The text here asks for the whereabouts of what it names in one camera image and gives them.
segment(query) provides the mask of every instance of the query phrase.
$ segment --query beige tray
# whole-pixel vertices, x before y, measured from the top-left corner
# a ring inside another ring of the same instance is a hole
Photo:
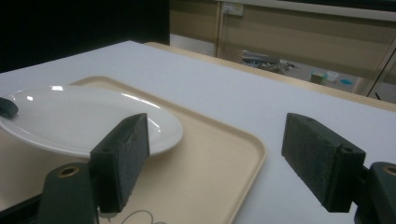
[[[111,223],[233,221],[264,162],[265,149],[259,139],[106,77],[91,77],[73,85],[122,91],[147,99],[174,113],[183,125],[184,135],[176,147],[147,160],[127,206],[110,219]],[[8,147],[28,147],[9,136],[6,140],[14,142]],[[3,146],[0,149],[1,153],[5,150]],[[44,154],[60,158],[60,162],[78,160]],[[110,222],[100,218],[100,223]]]

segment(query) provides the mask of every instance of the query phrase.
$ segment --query oval plate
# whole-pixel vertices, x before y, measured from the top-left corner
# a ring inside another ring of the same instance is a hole
[[[13,119],[0,117],[8,133],[36,147],[89,158],[91,150],[123,119],[148,114],[150,156],[176,145],[183,128],[171,113],[144,99],[90,87],[52,86],[4,96],[17,105]]]

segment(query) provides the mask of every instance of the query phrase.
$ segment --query black curly line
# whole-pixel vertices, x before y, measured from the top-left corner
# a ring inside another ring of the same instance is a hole
[[[148,211],[148,210],[137,210],[135,212],[132,212],[128,217],[126,217],[121,224],[123,224],[128,218],[132,217],[133,215],[137,214],[137,213],[147,213],[149,214],[149,216],[151,217],[151,223],[150,224],[166,224],[166,222],[155,222],[154,223],[154,216]]]

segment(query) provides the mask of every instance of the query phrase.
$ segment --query tabletop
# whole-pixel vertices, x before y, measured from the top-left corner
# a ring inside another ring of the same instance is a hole
[[[396,161],[396,106],[242,64],[132,41],[0,74],[0,95],[86,77],[110,77],[257,136],[267,158],[234,223],[353,223],[330,214],[281,156],[286,115],[323,123],[366,151],[365,165]]]

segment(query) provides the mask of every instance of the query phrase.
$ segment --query beige wall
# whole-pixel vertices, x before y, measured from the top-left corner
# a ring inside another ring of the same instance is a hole
[[[171,33],[215,43],[219,4],[171,0]],[[390,21],[253,6],[243,17],[221,17],[220,58],[236,61],[247,49],[371,80],[396,39]]]

